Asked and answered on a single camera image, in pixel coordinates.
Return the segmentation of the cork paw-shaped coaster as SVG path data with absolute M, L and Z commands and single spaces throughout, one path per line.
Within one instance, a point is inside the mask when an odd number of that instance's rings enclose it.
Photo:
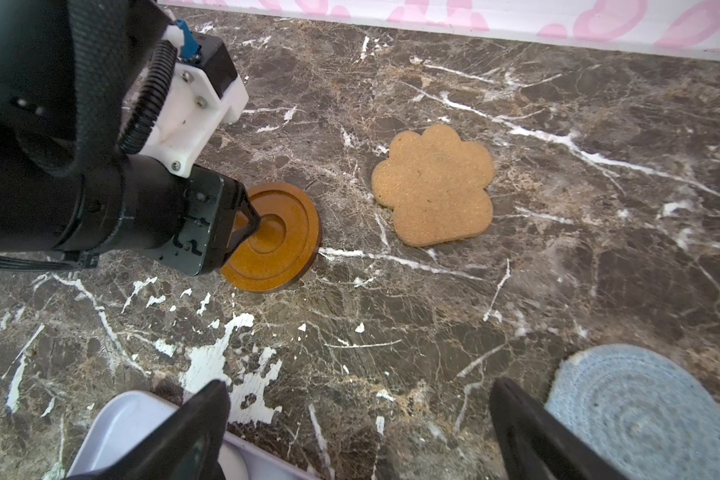
M 437 124 L 421 134 L 396 135 L 388 158 L 373 170 L 371 186 L 375 200 L 392 210 L 397 237 L 428 247 L 487 230 L 493 220 L 487 188 L 494 174 L 487 148 Z

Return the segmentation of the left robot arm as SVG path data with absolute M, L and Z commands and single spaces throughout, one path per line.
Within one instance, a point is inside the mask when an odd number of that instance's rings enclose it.
M 261 219 L 197 160 L 247 101 L 223 40 L 153 1 L 0 1 L 0 270 L 221 268 Z

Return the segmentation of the brown wooden round coaster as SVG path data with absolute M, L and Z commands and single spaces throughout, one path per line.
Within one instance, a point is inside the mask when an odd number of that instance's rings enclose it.
M 318 210 L 303 190 L 288 183 L 257 185 L 248 196 L 261 218 L 259 228 L 234 251 L 221 274 L 248 292 L 285 288 L 316 259 L 322 240 Z

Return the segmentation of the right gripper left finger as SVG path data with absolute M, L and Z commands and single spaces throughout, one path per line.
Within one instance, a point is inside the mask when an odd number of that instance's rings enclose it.
M 69 479 L 222 479 L 219 452 L 230 410 L 226 384 L 212 380 L 115 464 Z

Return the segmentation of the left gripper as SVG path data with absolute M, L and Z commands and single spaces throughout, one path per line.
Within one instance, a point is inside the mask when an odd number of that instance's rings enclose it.
M 185 183 L 181 226 L 166 243 L 143 255 L 184 274 L 221 268 L 261 224 L 244 185 L 195 166 Z

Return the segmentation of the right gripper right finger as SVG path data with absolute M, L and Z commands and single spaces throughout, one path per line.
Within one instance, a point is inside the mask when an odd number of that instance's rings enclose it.
M 494 381 L 489 410 L 510 479 L 624 477 L 510 378 Z

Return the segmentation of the blue-grey woven round coaster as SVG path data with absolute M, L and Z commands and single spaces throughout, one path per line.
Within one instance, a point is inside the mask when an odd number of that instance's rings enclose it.
M 720 479 L 720 406 L 651 350 L 580 351 L 555 374 L 546 410 L 629 479 Z

